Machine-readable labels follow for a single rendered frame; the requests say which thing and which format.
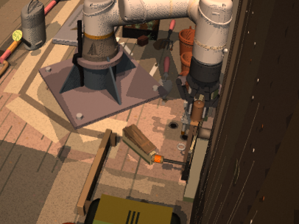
garden fork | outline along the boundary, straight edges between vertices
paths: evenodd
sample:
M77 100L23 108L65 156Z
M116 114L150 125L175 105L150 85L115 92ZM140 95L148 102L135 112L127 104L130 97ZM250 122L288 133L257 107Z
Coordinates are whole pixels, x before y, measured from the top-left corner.
M172 21L170 22L170 26L169 26L169 30L168 30L168 37L166 40L162 40L161 44L160 44L160 49L163 48L167 45L167 49L169 48L169 45L171 44L170 50L172 51L173 48L173 41L170 40L170 35L172 34L173 29L175 28L175 20L172 19Z

yellow round object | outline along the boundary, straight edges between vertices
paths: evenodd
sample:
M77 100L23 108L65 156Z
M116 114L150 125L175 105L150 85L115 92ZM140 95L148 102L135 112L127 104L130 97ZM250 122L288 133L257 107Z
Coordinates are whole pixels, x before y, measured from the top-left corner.
M13 33L13 40L14 41L19 41L19 40L21 40L22 36L23 36L23 32L21 30L17 29Z

metal base plate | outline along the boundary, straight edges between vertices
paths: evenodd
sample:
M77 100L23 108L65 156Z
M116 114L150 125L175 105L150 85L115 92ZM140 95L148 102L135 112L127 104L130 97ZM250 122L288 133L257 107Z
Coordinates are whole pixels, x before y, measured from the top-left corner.
M83 5L81 4L68 20L62 25L57 34L53 37L53 43L77 46L77 21L82 20L82 32L84 32L83 23Z
M117 71L122 70L121 72L116 71L116 86L121 97L121 105L114 100L107 90L94 91L85 86L60 94L59 91L73 66L72 59L51 65L52 70L50 72L46 71L46 67L38 70L75 129L116 115L167 94L163 86L132 59L126 51L124 51L124 54L135 65L135 68L125 70L116 67ZM154 85L158 86L158 91L153 91L152 87ZM77 113L83 115L81 120L76 119Z

black stripe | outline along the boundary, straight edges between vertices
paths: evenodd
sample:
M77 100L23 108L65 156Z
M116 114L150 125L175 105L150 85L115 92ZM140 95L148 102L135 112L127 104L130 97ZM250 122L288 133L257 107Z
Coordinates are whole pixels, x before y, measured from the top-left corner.
M139 214L140 214L140 212L139 212L139 213L137 213L137 217L136 217L136 221L135 221L135 224L137 224L137 223L138 223L138 219L139 219Z
M133 224L133 222L134 222L135 213L136 213L136 211L133 212L133 216L132 216L131 224Z
M130 216L131 216L131 211L129 211L129 214L127 215L127 222L126 222L126 224L129 224Z

can handle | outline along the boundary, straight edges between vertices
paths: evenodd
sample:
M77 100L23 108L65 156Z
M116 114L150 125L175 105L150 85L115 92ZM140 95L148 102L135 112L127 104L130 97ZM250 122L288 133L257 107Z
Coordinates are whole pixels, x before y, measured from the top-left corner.
M29 14L29 6L31 5L32 2L33 2L33 0L30 0L30 3L28 3L28 6L27 6L27 14Z

